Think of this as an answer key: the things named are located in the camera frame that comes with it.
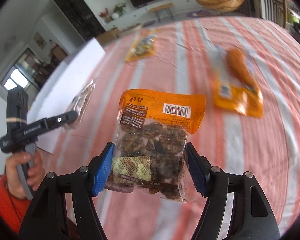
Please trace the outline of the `orange sleeve forearm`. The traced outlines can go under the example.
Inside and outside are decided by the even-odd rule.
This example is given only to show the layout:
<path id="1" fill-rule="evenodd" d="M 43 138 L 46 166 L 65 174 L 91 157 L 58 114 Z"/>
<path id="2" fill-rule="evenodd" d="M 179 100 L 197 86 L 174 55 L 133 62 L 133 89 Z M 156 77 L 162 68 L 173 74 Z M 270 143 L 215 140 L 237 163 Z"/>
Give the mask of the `orange sleeve forearm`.
<path id="1" fill-rule="evenodd" d="M 18 234 L 31 201 L 15 198 L 10 194 L 6 186 L 7 178 L 3 174 L 0 177 L 0 216 L 8 227 Z"/>

